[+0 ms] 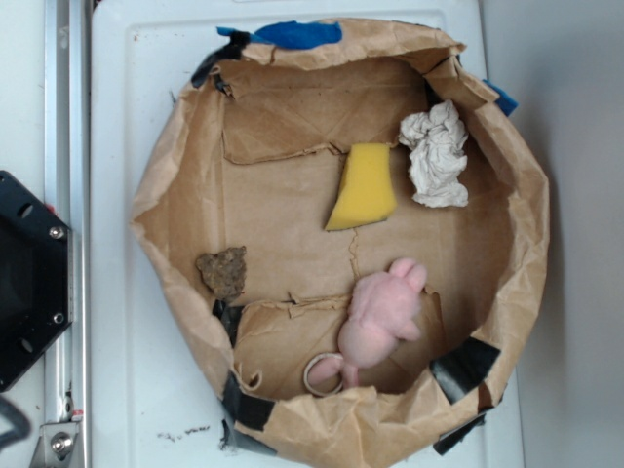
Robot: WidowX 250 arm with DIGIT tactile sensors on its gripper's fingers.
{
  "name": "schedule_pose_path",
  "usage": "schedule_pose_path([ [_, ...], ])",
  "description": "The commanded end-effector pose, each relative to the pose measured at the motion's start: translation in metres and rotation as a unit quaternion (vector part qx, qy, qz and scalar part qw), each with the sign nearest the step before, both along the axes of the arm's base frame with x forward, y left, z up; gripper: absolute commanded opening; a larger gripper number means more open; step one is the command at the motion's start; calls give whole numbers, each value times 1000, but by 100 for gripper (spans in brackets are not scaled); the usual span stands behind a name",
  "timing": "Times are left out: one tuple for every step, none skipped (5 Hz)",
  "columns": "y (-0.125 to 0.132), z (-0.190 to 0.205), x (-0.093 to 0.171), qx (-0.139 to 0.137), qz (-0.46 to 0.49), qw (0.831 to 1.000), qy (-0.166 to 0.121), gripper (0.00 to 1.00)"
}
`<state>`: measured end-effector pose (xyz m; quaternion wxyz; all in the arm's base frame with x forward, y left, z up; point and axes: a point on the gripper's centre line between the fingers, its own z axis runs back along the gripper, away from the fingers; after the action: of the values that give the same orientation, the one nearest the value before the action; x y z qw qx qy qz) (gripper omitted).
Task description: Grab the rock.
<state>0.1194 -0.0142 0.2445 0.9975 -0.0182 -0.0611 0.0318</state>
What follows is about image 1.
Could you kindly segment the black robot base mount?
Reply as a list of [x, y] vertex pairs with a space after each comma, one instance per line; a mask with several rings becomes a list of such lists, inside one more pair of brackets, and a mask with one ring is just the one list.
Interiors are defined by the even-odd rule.
[[70, 229], [1, 173], [1, 390], [10, 390], [67, 329]]

